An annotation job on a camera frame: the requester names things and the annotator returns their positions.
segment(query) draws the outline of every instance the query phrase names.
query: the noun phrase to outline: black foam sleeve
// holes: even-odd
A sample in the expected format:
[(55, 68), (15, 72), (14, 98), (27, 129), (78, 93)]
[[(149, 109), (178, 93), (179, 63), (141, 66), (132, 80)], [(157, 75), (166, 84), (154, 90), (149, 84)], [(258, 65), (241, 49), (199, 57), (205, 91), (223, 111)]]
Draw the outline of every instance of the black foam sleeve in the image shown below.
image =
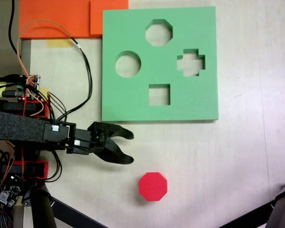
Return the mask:
[(45, 124), (48, 121), (37, 118), (0, 112), (0, 140), (45, 143)]

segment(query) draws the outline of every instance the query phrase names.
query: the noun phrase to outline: orange wire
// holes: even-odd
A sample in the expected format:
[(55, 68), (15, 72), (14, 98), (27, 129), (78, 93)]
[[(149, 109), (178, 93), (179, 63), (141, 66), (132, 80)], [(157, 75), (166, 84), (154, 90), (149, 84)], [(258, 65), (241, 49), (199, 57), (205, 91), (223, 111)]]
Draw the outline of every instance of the orange wire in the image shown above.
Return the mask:
[(5, 141), (5, 142), (6, 142), (7, 146), (8, 146), (8, 149), (9, 149), (9, 155), (10, 155), (10, 156), (9, 156), (9, 162), (8, 162), (8, 165), (7, 165), (7, 167), (6, 167), (6, 170), (5, 170), (5, 173), (4, 173), (4, 176), (3, 176), (3, 179), (2, 179), (1, 184), (0, 184), (0, 188), (1, 188), (2, 183), (3, 183), (3, 182), (4, 182), (4, 180), (5, 180), (6, 176), (8, 175), (8, 173), (9, 173), (9, 171), (10, 171), (10, 169), (11, 169), (12, 165), (14, 164), (14, 161), (13, 161), (13, 162), (12, 162), (12, 164), (10, 165), (10, 160), (11, 160), (11, 156), (12, 156), (12, 151), (11, 151), (11, 148), (10, 148), (9, 143), (8, 143), (7, 141)]
[(34, 23), (37, 23), (37, 22), (49, 22), (49, 23), (58, 25), (59, 27), (61, 27), (61, 28), (68, 34), (68, 36), (69, 36), (70, 38), (72, 37), (71, 33), (70, 33), (69, 31), (67, 31), (67, 29), (66, 29), (65, 27), (63, 27), (63, 26), (62, 26), (61, 24), (59, 24), (58, 22), (55, 22), (55, 21), (52, 21), (52, 20), (40, 19), (40, 20), (34, 20), (34, 21), (32, 21), (32, 22), (26, 24), (26, 25), (23, 27), (23, 29), (21, 30), (21, 32), (19, 33), (19, 36), (18, 36), (18, 40), (17, 40), (17, 57), (18, 57), (18, 61), (19, 61), (20, 65), (21, 65), (21, 68), (22, 68), (22, 70), (24, 71), (24, 74), (25, 74), (25, 76), (26, 76), (27, 78), (29, 78), (29, 74), (28, 74), (28, 72), (27, 72), (27, 70), (26, 70), (26, 68), (25, 68), (25, 66), (24, 66), (24, 64), (23, 64), (23, 62), (21, 61), (20, 53), (19, 53), (19, 45), (20, 45), (21, 36), (22, 36), (22, 34), (24, 33), (24, 31), (25, 31), (30, 25), (32, 25), (32, 24), (34, 24)]

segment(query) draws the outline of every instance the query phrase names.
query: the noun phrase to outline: square hole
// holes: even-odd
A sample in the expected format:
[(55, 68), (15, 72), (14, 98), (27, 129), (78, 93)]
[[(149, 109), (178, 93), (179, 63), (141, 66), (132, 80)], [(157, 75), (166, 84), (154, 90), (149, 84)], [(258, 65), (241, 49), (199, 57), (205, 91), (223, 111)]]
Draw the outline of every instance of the square hole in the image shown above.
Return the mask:
[(149, 105), (170, 105), (170, 84), (149, 85)]

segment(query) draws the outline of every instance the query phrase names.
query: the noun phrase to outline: black cable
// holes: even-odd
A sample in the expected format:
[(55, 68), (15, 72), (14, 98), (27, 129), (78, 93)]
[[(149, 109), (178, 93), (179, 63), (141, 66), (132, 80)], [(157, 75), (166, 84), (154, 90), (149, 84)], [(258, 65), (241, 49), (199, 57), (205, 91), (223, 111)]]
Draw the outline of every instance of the black cable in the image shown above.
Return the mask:
[(38, 97), (40, 97), (45, 102), (45, 104), (48, 106), (48, 108), (51, 109), (47, 98), (40, 91), (38, 91), (35, 87), (33, 87), (31, 85), (21, 84), (21, 83), (11, 83), (11, 84), (6, 84), (6, 85), (0, 85), (0, 89), (1, 88), (9, 88), (12, 86), (22, 86), (23, 88), (28, 89), (30, 92), (35, 93)]
[(4, 226), (5, 228), (9, 228), (8, 227), (8, 219), (6, 218), (6, 214), (5, 213), (2, 213), (2, 217), (3, 217), (3, 222), (4, 222)]
[[(73, 38), (71, 37), (71, 39), (75, 42), (76, 45), (78, 45), (78, 42)], [(89, 82), (89, 92), (88, 92), (88, 97), (87, 99), (81, 103), (80, 105), (76, 106), (75, 108), (67, 111), (65, 114), (61, 115), (57, 120), (61, 121), (65, 116), (71, 114), (72, 112), (78, 110), (79, 108), (81, 108), (82, 106), (84, 106), (91, 98), (92, 96), (92, 91), (93, 91), (93, 79), (92, 79), (92, 73), (91, 73), (91, 67), (90, 67), (90, 64), (89, 64), (89, 61), (85, 55), (85, 53), (83, 52), (83, 50), (81, 48), (79, 48), (83, 58), (84, 58), (84, 61), (85, 61), (85, 66), (86, 66), (86, 70), (87, 70), (87, 75), (88, 75), (88, 82)]]
[(53, 156), (54, 156), (54, 158), (55, 158), (55, 161), (56, 161), (56, 171), (55, 171), (55, 173), (54, 173), (50, 178), (46, 178), (46, 179), (42, 179), (42, 180), (38, 180), (38, 181), (55, 182), (55, 181), (57, 181), (57, 180), (60, 178), (60, 176), (61, 176), (61, 174), (62, 174), (62, 164), (61, 164), (61, 161), (60, 161), (60, 159), (59, 159), (59, 157), (58, 157), (58, 155), (57, 155), (57, 153), (56, 153), (55, 150), (52, 150), (51, 152), (52, 152), (52, 154), (53, 154)]
[(2, 213), (0, 212), (0, 228), (3, 228)]
[(59, 111), (61, 112), (62, 114), (65, 114), (67, 112), (67, 108), (65, 107), (65, 105), (63, 104), (63, 102), (58, 98), (56, 97), (54, 94), (52, 94), (51, 92), (48, 92), (47, 93), (47, 98), (48, 100), (51, 99), (55, 104), (57, 104), (59, 106), (59, 108), (54, 104), (52, 103), (52, 105)]
[(3, 152), (2, 150), (0, 150), (0, 154), (3, 156), (3, 159), (5, 159), (5, 161), (8, 161), (8, 158), (6, 157), (5, 152)]
[(13, 220), (14, 220), (14, 218), (13, 218), (13, 216), (11, 215), (11, 213), (8, 212), (6, 215), (7, 215), (7, 217), (8, 217), (9, 222), (13, 225)]
[(11, 45), (11, 47), (13, 48), (14, 52), (17, 54), (17, 50), (13, 44), (13, 41), (11, 39), (11, 27), (13, 24), (13, 19), (14, 19), (14, 12), (15, 12), (15, 0), (11, 0), (11, 13), (10, 13), (10, 19), (9, 19), (9, 43)]

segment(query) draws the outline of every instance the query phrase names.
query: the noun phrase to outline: red wire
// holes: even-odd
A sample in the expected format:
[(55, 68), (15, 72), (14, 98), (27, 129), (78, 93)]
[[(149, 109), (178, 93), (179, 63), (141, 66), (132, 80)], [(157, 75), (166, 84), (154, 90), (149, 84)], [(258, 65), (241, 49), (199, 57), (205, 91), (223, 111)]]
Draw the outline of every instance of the red wire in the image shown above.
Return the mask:
[(11, 156), (12, 156), (12, 151), (11, 151), (11, 148), (10, 148), (10, 145), (8, 143), (8, 141), (5, 141), (7, 146), (8, 146), (8, 149), (9, 149), (9, 162), (8, 162), (8, 165), (6, 167), (6, 170), (5, 170), (5, 173), (4, 173), (4, 176), (3, 176), (3, 179), (2, 179), (2, 182), (4, 181), (4, 179), (6, 178), (6, 176), (8, 175), (7, 172), (9, 170), (9, 166), (10, 166), (10, 160), (11, 160)]
[(25, 95), (24, 95), (24, 106), (23, 106), (23, 116), (25, 116), (25, 108), (27, 105), (27, 95), (28, 95), (28, 89), (25, 90)]
[(23, 152), (23, 147), (21, 147), (21, 172), (22, 172), (22, 181), (24, 181), (24, 152)]
[[(24, 105), (23, 105), (23, 116), (25, 116), (25, 108), (26, 108), (26, 104), (27, 104), (27, 92), (28, 92), (28, 89), (25, 90), (25, 95), (24, 95)], [(23, 174), (24, 174), (24, 152), (23, 152), (23, 147), (21, 147), (21, 172), (22, 172), (22, 176), (21, 176), (21, 179), (22, 181), (24, 181), (24, 177), (23, 177)]]

